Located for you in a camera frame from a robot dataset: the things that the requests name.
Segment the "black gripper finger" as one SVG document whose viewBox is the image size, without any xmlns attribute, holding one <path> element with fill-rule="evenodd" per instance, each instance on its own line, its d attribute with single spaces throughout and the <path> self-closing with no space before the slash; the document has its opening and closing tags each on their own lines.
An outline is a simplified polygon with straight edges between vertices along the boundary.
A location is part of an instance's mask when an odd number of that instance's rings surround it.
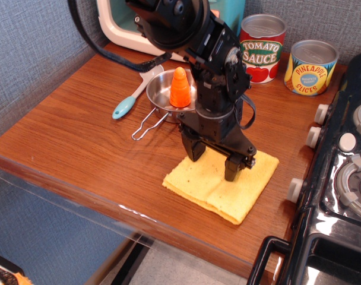
<svg viewBox="0 0 361 285">
<path fill-rule="evenodd" d="M 200 137 L 188 130 L 183 130 L 181 138 L 188 157 L 193 162 L 197 161 L 205 151 L 205 145 L 201 142 Z"/>
<path fill-rule="evenodd" d="M 225 161 L 225 180 L 232 182 L 237 174 L 246 167 L 245 157 L 240 154 L 231 154 Z"/>
</svg>

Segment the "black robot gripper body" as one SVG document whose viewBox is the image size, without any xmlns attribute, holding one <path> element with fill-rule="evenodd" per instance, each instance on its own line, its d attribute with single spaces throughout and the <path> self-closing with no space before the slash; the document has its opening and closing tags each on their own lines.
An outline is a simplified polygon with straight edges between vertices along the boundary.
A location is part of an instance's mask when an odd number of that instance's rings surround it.
<svg viewBox="0 0 361 285">
<path fill-rule="evenodd" d="M 233 112 L 220 117 L 206 117 L 197 112 L 178 114 L 180 132 L 188 130 L 198 135 L 206 146 L 229 157 L 240 154 L 245 157 L 247 168 L 255 165 L 256 147 L 243 134 Z"/>
</svg>

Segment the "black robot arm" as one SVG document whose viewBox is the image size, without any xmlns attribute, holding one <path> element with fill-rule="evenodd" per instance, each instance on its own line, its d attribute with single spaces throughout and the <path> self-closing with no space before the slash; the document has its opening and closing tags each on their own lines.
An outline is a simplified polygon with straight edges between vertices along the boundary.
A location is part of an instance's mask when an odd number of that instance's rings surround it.
<svg viewBox="0 0 361 285">
<path fill-rule="evenodd" d="M 197 87 L 193 112 L 178 114 L 182 142 L 197 161 L 206 148 L 226 156 L 225 178 L 255 164 L 256 148 L 241 124 L 250 76 L 237 35 L 210 10 L 207 1 L 128 1 L 139 31 L 156 48 L 189 64 Z"/>
</svg>

